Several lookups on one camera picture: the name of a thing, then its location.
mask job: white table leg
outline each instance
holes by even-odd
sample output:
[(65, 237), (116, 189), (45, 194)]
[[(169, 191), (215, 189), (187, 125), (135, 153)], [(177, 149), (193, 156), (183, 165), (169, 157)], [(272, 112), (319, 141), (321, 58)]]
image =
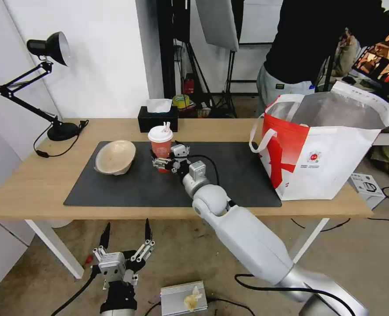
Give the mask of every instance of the white table leg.
[(59, 258), (66, 268), (75, 276), (75, 278), (81, 279), (84, 271), (82, 266), (53, 231), (51, 226), (45, 221), (34, 221), (31, 219), (26, 219), (25, 221), (56, 255), (56, 257)]
[(295, 264), (301, 259), (305, 251), (307, 251), (307, 249), (311, 246), (311, 243), (314, 239), (316, 239), (317, 235), (321, 232), (329, 220), (329, 218), (318, 219), (314, 223), (305, 227), (304, 231), (289, 252), (290, 257)]

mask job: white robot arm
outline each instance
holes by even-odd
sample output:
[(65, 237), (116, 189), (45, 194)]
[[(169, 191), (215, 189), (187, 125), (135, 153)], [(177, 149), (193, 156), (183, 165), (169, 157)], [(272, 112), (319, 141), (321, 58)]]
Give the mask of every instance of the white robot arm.
[(291, 299), (306, 302), (300, 316), (365, 316), (367, 310), (357, 299), (323, 274), (312, 273), (296, 266), (282, 240), (248, 209), (236, 205), (217, 185), (205, 177), (202, 161), (190, 163), (189, 148), (177, 144), (170, 158), (157, 158), (153, 165), (180, 175), (193, 208), (215, 230), (217, 237), (230, 252), (257, 278), (276, 288), (303, 288), (328, 292), (346, 303), (322, 293), (286, 292)]

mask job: lamp shade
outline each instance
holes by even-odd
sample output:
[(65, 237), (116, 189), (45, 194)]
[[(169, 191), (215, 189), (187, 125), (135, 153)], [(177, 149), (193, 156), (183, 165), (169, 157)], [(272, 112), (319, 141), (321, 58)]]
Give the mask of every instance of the lamp shade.
[(70, 66), (70, 48), (63, 32), (56, 32), (50, 35), (47, 40), (30, 39), (26, 46), (33, 55), (50, 56), (56, 62)]

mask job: black desk lamp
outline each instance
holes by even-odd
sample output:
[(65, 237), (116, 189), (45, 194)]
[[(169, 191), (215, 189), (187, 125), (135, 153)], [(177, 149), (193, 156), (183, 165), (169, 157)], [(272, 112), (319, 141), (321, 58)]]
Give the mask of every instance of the black desk lamp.
[[(68, 140), (79, 135), (81, 130), (87, 125), (87, 122), (85, 123), (82, 121), (83, 124), (81, 122), (80, 126), (73, 123), (61, 122), (58, 119), (58, 116), (38, 109), (14, 95), (17, 91), (51, 73), (53, 63), (47, 59), (48, 56), (64, 66), (70, 65), (70, 49), (66, 37), (63, 32), (57, 32), (48, 37), (46, 41), (30, 39), (26, 43), (26, 46), (31, 54), (38, 56), (38, 58), (42, 60), (42, 63), (28, 72), (25, 72), (23, 75), (0, 86), (0, 95), (49, 121), (52, 126), (48, 130), (47, 136), (50, 140)], [(18, 82), (38, 69), (43, 69), (45, 72), (29, 81)]]

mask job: shopping bag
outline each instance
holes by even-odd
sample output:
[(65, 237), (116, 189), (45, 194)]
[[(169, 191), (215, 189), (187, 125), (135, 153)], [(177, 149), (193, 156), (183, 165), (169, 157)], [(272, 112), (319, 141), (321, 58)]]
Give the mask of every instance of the shopping bag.
[(386, 101), (338, 81), (330, 92), (279, 96), (255, 122), (250, 148), (281, 200), (332, 199), (387, 126)]

